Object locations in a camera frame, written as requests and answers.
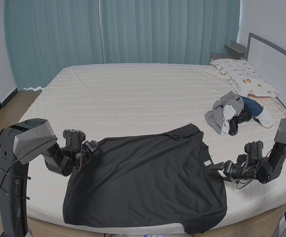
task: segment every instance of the white bed sheet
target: white bed sheet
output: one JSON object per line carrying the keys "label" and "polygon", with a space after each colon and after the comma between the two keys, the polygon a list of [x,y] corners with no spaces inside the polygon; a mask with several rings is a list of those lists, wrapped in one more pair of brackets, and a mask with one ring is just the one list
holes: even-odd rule
{"label": "white bed sheet", "polygon": [[[48,119],[61,147],[64,129],[78,129],[88,140],[105,137],[158,134],[193,123],[203,132],[214,163],[244,153],[251,141],[264,142],[264,155],[271,149],[281,118],[286,112],[273,98],[258,98],[275,123],[266,129],[251,120],[239,125],[236,136],[217,134],[203,115],[222,95],[234,90],[214,66],[177,64],[105,64],[63,69],[43,90],[22,117]],[[183,233],[180,223],[152,227],[92,228],[67,225],[62,204],[69,177],[49,172],[42,156],[30,162],[27,184],[27,215],[43,221],[88,231],[114,234]],[[254,181],[237,190],[225,182],[227,214],[222,227],[286,203],[286,161],[279,178],[267,184]]]}

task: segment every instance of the headboard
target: headboard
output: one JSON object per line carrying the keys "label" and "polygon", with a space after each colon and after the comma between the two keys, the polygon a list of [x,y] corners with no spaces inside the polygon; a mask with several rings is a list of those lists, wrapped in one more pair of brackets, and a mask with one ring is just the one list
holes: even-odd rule
{"label": "headboard", "polygon": [[278,100],[286,108],[286,51],[250,33],[245,60],[274,86]]}

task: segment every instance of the black garment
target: black garment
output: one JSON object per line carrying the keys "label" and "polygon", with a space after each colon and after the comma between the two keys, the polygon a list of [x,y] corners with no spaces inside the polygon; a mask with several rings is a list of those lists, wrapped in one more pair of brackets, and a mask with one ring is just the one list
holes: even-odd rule
{"label": "black garment", "polygon": [[244,104],[244,108],[242,109],[239,116],[234,116],[230,120],[230,129],[229,135],[236,135],[238,132],[238,124],[243,123],[245,121],[249,121],[252,118],[252,113],[248,106]]}
{"label": "black garment", "polygon": [[188,234],[214,227],[226,214],[226,192],[220,174],[208,170],[213,163],[202,137],[189,124],[162,134],[103,139],[90,162],[70,176],[65,223],[181,223]]}

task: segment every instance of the teal curtain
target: teal curtain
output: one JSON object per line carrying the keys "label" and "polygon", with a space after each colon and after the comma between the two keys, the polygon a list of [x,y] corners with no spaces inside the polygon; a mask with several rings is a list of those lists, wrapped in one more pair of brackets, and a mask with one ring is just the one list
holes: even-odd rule
{"label": "teal curtain", "polygon": [[104,63],[208,64],[239,15],[240,0],[100,0]]}
{"label": "teal curtain", "polygon": [[5,0],[6,46],[18,90],[63,68],[103,63],[99,0]]}

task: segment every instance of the gray sweater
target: gray sweater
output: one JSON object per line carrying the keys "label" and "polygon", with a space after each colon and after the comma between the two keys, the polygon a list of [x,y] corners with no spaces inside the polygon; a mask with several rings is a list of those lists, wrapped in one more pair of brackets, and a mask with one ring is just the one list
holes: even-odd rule
{"label": "gray sweater", "polygon": [[238,116],[244,108],[243,99],[238,94],[230,91],[229,93],[220,97],[220,100],[216,100],[212,110],[204,114],[204,118],[207,123],[219,134],[221,134],[223,128],[223,108],[226,105],[233,106],[233,108],[236,110],[236,116]]}

